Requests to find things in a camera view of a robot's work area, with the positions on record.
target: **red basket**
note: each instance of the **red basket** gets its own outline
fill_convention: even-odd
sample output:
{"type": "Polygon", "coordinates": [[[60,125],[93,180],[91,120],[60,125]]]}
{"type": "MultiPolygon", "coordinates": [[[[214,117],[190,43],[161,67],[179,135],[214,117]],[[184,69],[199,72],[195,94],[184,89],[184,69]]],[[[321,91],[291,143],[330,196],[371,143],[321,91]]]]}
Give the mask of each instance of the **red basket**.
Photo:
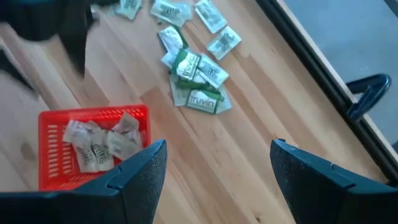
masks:
{"type": "MultiPolygon", "coordinates": [[[[92,180],[104,172],[80,173],[75,151],[70,143],[62,142],[63,132],[71,119],[94,121],[111,129],[123,113],[139,121],[144,147],[150,143],[149,111],[145,105],[44,111],[39,115],[39,190],[69,190],[92,180]]],[[[114,159],[115,164],[121,161],[114,159]]]]}

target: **green sweetener packet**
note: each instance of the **green sweetener packet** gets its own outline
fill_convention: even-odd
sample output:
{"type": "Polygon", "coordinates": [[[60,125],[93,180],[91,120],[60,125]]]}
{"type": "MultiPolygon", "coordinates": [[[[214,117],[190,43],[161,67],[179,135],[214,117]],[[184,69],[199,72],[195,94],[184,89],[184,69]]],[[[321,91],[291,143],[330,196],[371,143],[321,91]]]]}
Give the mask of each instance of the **green sweetener packet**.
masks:
{"type": "Polygon", "coordinates": [[[206,90],[191,90],[187,107],[215,114],[218,100],[208,96],[206,90]]]}
{"type": "Polygon", "coordinates": [[[180,49],[171,69],[172,75],[192,80],[195,75],[200,56],[187,49],[180,49]]]}

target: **hardwood floor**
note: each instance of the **hardwood floor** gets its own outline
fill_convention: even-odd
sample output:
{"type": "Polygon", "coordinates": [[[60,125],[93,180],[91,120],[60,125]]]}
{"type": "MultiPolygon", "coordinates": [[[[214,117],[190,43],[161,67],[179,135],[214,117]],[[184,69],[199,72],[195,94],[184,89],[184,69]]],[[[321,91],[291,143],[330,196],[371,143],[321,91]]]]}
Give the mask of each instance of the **hardwood floor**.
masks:
{"type": "MultiPolygon", "coordinates": [[[[220,62],[233,109],[217,116],[174,107],[156,36],[165,25],[144,2],[134,22],[101,14],[88,38],[84,80],[57,37],[26,42],[0,26],[0,45],[40,92],[32,96],[0,76],[0,190],[37,188],[41,111],[134,103],[148,105],[152,138],[169,148],[155,223],[293,223],[271,169],[275,138],[385,181],[255,0],[213,1],[243,40],[220,62]]],[[[183,34],[196,52],[215,37],[197,15],[183,34]]]]}

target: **white sweetener packet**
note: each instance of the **white sweetener packet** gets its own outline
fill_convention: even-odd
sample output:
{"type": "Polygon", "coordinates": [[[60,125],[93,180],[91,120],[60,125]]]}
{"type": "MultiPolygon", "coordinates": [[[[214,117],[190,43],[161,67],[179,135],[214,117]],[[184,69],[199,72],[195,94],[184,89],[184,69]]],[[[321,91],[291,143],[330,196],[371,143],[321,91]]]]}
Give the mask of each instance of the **white sweetener packet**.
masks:
{"type": "Polygon", "coordinates": [[[227,21],[210,0],[201,0],[193,5],[200,19],[212,34],[226,26],[227,21]]]}
{"type": "Polygon", "coordinates": [[[108,133],[106,143],[108,145],[109,153],[123,161],[139,152],[139,147],[135,143],[116,132],[110,131],[108,133]]]}
{"type": "Polygon", "coordinates": [[[214,88],[219,88],[229,77],[228,73],[223,68],[205,54],[201,55],[197,69],[201,71],[200,75],[202,78],[214,88]]]}
{"type": "Polygon", "coordinates": [[[180,49],[188,47],[184,36],[180,30],[174,26],[169,26],[159,31],[157,35],[166,48],[166,51],[173,55],[177,55],[180,49]]]}
{"type": "Polygon", "coordinates": [[[106,139],[106,130],[98,129],[91,135],[91,148],[99,171],[108,171],[114,167],[113,156],[109,153],[106,139]]]}
{"type": "Polygon", "coordinates": [[[175,106],[185,106],[187,103],[190,89],[181,89],[176,85],[178,77],[170,75],[170,88],[172,90],[173,101],[175,106]]]}
{"type": "Polygon", "coordinates": [[[96,129],[100,129],[100,127],[81,121],[70,120],[62,136],[62,141],[72,143],[72,135],[76,131],[86,131],[88,134],[91,134],[96,129]]]}
{"type": "Polygon", "coordinates": [[[63,141],[72,143],[80,172],[98,172],[96,157],[91,150],[90,131],[84,123],[70,121],[63,135],[63,141]]]}
{"type": "Polygon", "coordinates": [[[186,17],[184,16],[186,13],[178,6],[167,1],[156,1],[150,9],[150,13],[178,27],[184,25],[186,17]]]}
{"type": "Polygon", "coordinates": [[[135,150],[140,151],[143,149],[143,146],[138,129],[139,121],[128,113],[124,113],[119,123],[112,128],[112,131],[127,137],[128,140],[134,143],[134,147],[137,148],[135,150]]]}
{"type": "Polygon", "coordinates": [[[224,97],[224,101],[219,101],[217,104],[216,114],[220,114],[232,108],[231,101],[229,100],[228,93],[224,85],[221,85],[218,90],[221,92],[221,95],[224,97]]]}
{"type": "Polygon", "coordinates": [[[116,14],[134,20],[138,11],[141,9],[142,0],[120,0],[120,8],[115,11],[116,14]]]}
{"type": "Polygon", "coordinates": [[[242,39],[240,36],[227,26],[207,45],[207,50],[213,54],[217,60],[221,60],[241,41],[242,39]]]}

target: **sweetener packet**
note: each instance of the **sweetener packet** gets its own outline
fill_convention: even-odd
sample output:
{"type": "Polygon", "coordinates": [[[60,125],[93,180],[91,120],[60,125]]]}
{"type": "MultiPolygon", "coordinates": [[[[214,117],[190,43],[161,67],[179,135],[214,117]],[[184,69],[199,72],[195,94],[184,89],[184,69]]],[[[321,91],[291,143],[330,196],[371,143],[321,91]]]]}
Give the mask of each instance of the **sweetener packet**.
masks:
{"type": "Polygon", "coordinates": [[[240,36],[227,26],[207,45],[207,50],[213,54],[217,60],[221,60],[241,41],[242,39],[240,36]]]}
{"type": "Polygon", "coordinates": [[[201,0],[193,5],[200,19],[212,34],[223,28],[227,21],[210,0],[201,0]]]}
{"type": "Polygon", "coordinates": [[[113,156],[106,145],[106,137],[107,131],[102,129],[95,130],[91,135],[91,148],[99,171],[108,171],[114,167],[113,156]]]}
{"type": "Polygon", "coordinates": [[[185,13],[178,6],[167,1],[155,1],[150,13],[178,27],[182,27],[185,22],[185,13]]]}
{"type": "Polygon", "coordinates": [[[143,149],[141,135],[139,134],[139,121],[128,113],[124,113],[119,123],[116,124],[112,130],[127,137],[133,142],[137,151],[143,149]]]}
{"type": "Polygon", "coordinates": [[[108,133],[106,143],[109,148],[109,153],[123,161],[139,152],[136,144],[127,137],[113,131],[108,133]]]}
{"type": "Polygon", "coordinates": [[[223,68],[205,54],[201,54],[197,70],[201,71],[200,75],[214,88],[219,88],[229,77],[223,68]]]}
{"type": "Polygon", "coordinates": [[[84,123],[70,121],[63,135],[63,141],[72,144],[79,165],[79,170],[85,172],[98,172],[96,157],[91,150],[90,131],[84,123]]]}
{"type": "Polygon", "coordinates": [[[141,9],[142,0],[120,0],[120,8],[115,11],[116,14],[134,20],[138,11],[141,9]]]}
{"type": "Polygon", "coordinates": [[[159,31],[157,35],[166,48],[166,51],[173,55],[177,55],[180,49],[188,47],[188,43],[178,27],[169,26],[166,29],[159,31]]]}
{"type": "Polygon", "coordinates": [[[192,80],[197,69],[200,56],[187,49],[180,49],[171,69],[172,75],[192,80]]]}
{"type": "Polygon", "coordinates": [[[206,90],[191,90],[187,101],[187,107],[211,114],[216,113],[217,104],[218,100],[210,97],[206,90]]]}
{"type": "Polygon", "coordinates": [[[189,89],[181,89],[176,83],[178,82],[178,77],[170,75],[170,88],[173,95],[173,101],[175,106],[185,106],[190,93],[189,89]]]}
{"type": "Polygon", "coordinates": [[[88,134],[93,133],[94,130],[99,129],[100,127],[97,125],[92,125],[88,123],[84,123],[81,121],[70,120],[67,124],[65,132],[62,136],[62,141],[72,143],[72,136],[77,131],[85,131],[88,134]]]}
{"type": "Polygon", "coordinates": [[[221,85],[218,90],[224,98],[224,101],[219,101],[217,105],[216,114],[220,114],[232,108],[231,101],[229,100],[228,93],[224,85],[221,85]]]}

